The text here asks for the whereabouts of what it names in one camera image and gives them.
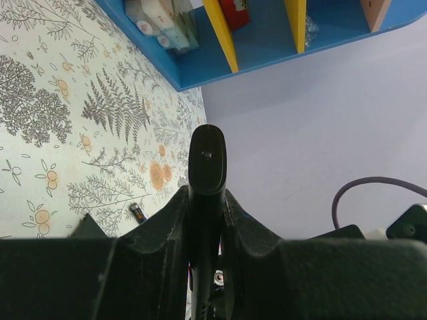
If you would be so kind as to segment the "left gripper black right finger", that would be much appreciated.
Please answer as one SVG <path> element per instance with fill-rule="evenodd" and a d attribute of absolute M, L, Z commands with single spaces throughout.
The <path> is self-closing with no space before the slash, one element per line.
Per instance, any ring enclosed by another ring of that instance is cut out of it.
<path fill-rule="evenodd" d="M 411 240 L 285 240 L 226 193 L 228 319 L 425 319 L 426 246 Z"/>

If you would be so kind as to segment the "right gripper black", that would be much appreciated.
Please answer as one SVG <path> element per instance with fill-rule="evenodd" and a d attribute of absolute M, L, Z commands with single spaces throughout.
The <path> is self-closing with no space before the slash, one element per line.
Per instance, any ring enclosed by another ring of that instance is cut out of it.
<path fill-rule="evenodd" d="M 365 239 L 365 236 L 358 226 L 347 225 L 322 235 L 312 237 L 312 239 Z"/>

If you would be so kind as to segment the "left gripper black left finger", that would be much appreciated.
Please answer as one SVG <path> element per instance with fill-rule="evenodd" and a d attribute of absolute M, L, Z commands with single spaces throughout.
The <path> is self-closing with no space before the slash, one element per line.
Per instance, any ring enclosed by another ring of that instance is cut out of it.
<path fill-rule="evenodd" d="M 2 319 L 183 319 L 187 187 L 119 238 L 1 242 Z"/>

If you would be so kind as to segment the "AAA battery black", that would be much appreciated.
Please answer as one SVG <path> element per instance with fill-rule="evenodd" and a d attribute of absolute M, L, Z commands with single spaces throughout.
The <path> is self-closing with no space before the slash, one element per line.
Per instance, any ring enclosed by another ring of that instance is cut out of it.
<path fill-rule="evenodd" d="M 147 218 L 145 217 L 145 215 L 143 214 L 143 211 L 141 210 L 140 206 L 137 203 L 132 203 L 129 206 L 129 210 L 131 211 L 131 213 L 136 218 L 139 224 L 142 224 L 143 222 L 146 221 Z"/>

